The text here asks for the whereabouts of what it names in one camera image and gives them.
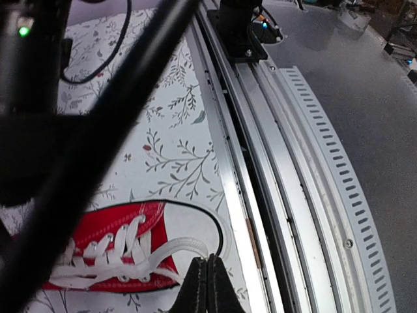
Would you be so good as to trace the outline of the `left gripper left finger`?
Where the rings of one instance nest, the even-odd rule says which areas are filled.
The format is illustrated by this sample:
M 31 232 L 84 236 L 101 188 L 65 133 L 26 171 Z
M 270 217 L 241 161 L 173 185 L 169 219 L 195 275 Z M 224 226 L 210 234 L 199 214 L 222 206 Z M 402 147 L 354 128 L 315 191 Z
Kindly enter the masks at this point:
M 207 311 L 207 261 L 194 258 L 169 313 L 204 313 Z

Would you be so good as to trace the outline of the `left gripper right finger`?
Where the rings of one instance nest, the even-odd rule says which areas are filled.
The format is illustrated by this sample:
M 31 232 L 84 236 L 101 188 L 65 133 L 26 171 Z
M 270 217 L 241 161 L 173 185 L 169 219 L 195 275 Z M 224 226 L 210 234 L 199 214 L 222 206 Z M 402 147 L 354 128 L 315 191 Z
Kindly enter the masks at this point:
M 214 254 L 207 264 L 207 312 L 245 313 L 222 259 Z

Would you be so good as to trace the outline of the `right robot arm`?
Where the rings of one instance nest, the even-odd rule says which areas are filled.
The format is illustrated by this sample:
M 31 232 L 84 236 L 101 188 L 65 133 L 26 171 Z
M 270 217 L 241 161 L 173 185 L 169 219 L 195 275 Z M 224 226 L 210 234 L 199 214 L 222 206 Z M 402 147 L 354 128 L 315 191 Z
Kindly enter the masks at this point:
M 7 131 L 7 151 L 47 162 L 49 175 L 17 236 L 1 236 L 2 312 L 21 311 L 49 279 L 198 4 L 160 2 L 87 115 L 18 119 Z

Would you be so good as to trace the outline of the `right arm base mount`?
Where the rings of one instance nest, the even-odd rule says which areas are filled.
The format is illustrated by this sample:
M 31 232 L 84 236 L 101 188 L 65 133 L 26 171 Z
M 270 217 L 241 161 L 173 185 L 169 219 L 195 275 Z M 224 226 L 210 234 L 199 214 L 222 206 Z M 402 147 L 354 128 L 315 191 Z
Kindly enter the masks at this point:
M 220 1 L 207 17 L 231 63 L 257 63 L 268 59 L 263 44 L 284 40 L 281 27 L 262 1 Z

